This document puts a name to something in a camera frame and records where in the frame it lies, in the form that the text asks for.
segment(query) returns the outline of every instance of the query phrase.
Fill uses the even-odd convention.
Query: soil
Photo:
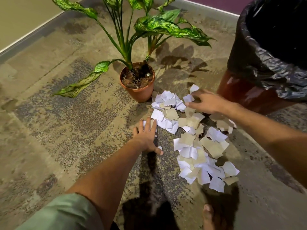
[[[151,83],[153,80],[153,70],[152,68],[147,64],[143,63],[134,63],[133,68],[135,70],[135,74],[138,77],[139,80],[135,80],[132,74],[129,72],[129,70],[126,68],[123,71],[123,77],[122,77],[122,83],[127,88],[132,89],[140,89],[144,88],[147,85]]]

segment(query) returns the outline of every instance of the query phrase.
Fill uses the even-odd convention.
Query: person's right arm
[[[214,114],[220,113],[241,126],[298,182],[307,188],[307,133],[292,129],[230,102],[206,90],[192,93],[201,103],[186,103],[188,107]]]

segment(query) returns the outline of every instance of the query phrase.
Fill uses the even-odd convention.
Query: floor
[[[124,21],[130,10],[124,5]],[[97,4],[101,21],[115,35],[111,19]],[[136,11],[133,21],[143,15]],[[155,90],[179,97],[195,83],[216,91],[226,70],[234,29],[202,16],[182,15],[217,41],[212,49],[170,38],[153,55]],[[133,61],[146,56],[147,42],[134,45]],[[78,16],[0,65],[0,226],[11,230],[68,189],[74,181],[109,157],[131,138],[137,121],[150,115],[151,102],[136,103],[119,84],[123,68],[109,71],[75,99],[51,96],[90,73],[106,59],[120,58],[101,28]],[[307,107],[297,104],[270,116],[307,131]],[[213,125],[205,120],[206,128]],[[188,185],[178,177],[171,133],[158,129],[163,156],[141,155],[129,174],[115,218],[120,229],[201,229],[208,202],[226,213],[235,229],[303,229],[307,196],[285,170],[243,130],[236,129],[219,160],[232,161],[240,181],[225,193]]]

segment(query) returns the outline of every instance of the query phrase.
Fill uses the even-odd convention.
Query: black trash bag
[[[254,0],[242,11],[228,69],[279,97],[307,101],[307,0]]]

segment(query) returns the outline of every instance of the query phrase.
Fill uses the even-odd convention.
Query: person
[[[277,162],[307,188],[307,134],[265,116],[249,111],[237,103],[230,102],[206,90],[192,95],[200,103],[186,103],[190,108],[214,114],[220,113],[242,127]],[[77,180],[65,194],[55,198],[18,227],[25,229],[110,229],[119,206],[128,174],[142,152],[154,151],[163,155],[153,140],[157,123],[150,129],[150,117],[143,129],[133,129],[133,138],[111,157]],[[214,213],[208,204],[203,210],[205,230],[230,229],[227,223]]]

